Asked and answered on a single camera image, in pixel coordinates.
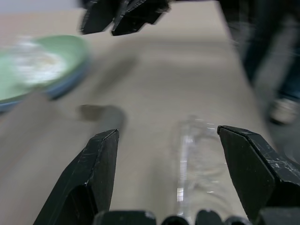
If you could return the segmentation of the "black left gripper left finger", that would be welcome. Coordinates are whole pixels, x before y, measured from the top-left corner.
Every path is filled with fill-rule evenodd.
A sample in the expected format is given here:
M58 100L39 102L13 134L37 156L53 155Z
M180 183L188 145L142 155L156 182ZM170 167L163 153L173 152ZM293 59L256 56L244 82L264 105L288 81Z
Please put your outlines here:
M98 133L64 169L38 214L36 225L91 225L110 208L119 132Z

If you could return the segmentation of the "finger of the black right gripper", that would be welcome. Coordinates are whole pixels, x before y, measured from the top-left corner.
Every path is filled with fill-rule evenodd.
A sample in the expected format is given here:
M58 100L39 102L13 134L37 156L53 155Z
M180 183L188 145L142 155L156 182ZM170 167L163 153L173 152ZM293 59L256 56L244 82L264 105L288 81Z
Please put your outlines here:
M113 21L121 0L79 0L85 9L79 31L86 35L102 32Z
M168 10L167 0L122 0L111 33L113 36L136 33L146 23L154 24Z

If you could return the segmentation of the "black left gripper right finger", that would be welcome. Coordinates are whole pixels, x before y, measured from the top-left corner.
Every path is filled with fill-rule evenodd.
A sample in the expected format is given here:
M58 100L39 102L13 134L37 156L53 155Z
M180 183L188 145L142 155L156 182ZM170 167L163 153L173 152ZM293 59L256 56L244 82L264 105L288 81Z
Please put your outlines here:
M250 221L300 219L300 165L252 131L217 128L232 183Z

